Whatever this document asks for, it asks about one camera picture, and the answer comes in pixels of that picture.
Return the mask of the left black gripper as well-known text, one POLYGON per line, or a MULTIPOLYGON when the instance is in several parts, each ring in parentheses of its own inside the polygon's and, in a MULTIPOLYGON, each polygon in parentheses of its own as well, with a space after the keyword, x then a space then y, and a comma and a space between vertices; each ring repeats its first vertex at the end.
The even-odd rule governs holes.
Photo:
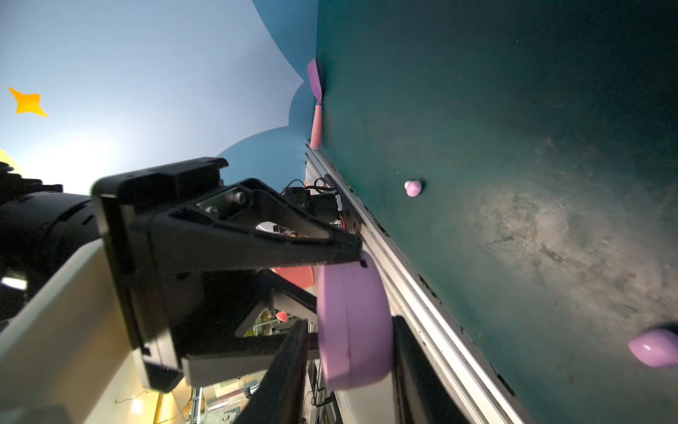
POLYGON ((305 341, 291 332, 245 335, 266 309, 296 316, 305 329, 318 321, 316 296, 261 269, 361 257, 358 236, 261 181, 224 185, 226 166, 222 158, 192 159, 101 178, 92 189, 132 349, 154 390, 262 371, 280 352, 318 359, 316 333, 305 341))

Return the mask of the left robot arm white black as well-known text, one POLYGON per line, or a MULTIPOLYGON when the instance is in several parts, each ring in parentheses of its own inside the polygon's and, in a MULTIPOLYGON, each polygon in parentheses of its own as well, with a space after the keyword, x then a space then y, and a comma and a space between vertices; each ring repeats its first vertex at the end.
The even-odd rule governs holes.
POLYGON ((284 338, 245 340, 267 307, 314 319, 316 300, 279 268, 354 263, 358 236, 321 222, 255 178, 224 185, 222 158, 102 178, 88 196, 1 171, 1 270, 31 295, 102 240, 141 376, 168 392, 270 366, 284 338))

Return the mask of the pink watering can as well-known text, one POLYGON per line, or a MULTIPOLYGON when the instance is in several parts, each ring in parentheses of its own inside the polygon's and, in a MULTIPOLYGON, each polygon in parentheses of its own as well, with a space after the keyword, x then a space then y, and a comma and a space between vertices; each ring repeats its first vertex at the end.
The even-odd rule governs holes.
MULTIPOLYGON (((300 290, 304 290, 310 296, 314 298, 317 296, 314 268, 312 266, 275 268, 272 271, 297 286, 300 290)), ((307 308, 302 307, 298 302, 291 300, 286 295, 276 294, 273 306, 275 310, 286 312, 288 316, 306 319, 309 323, 313 324, 317 323, 317 314, 311 313, 307 308)))

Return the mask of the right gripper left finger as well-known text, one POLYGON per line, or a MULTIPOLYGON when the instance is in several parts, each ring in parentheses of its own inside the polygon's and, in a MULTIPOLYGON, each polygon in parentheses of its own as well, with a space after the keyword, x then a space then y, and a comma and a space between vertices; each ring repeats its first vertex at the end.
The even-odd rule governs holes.
POLYGON ((303 422, 309 346, 308 322, 297 321, 236 423, 303 422))

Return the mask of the purple earbud charging case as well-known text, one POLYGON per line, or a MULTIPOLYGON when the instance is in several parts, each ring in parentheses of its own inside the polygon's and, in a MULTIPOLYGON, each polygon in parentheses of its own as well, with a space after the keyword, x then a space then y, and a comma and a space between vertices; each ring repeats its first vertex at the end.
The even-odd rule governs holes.
POLYGON ((321 268, 317 296, 321 366, 330 390, 383 380, 393 367, 394 331, 388 297, 374 259, 321 268))

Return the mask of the purple earbud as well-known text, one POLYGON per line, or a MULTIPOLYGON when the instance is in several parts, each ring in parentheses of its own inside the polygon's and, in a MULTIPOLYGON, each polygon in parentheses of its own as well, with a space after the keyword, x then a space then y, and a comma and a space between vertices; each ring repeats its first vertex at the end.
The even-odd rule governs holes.
POLYGON ((677 335, 670 330, 648 330, 630 340, 628 348, 648 367, 672 367, 677 364, 677 335))
POLYGON ((408 180, 404 183, 406 194, 411 197, 419 196, 423 191, 423 184, 420 180, 408 180))

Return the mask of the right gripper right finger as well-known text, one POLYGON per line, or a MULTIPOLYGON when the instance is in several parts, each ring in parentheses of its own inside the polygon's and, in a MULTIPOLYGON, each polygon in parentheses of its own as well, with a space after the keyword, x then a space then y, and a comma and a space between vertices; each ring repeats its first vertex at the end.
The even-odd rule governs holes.
POLYGON ((398 423, 468 424, 402 316, 393 318, 395 419, 398 423))

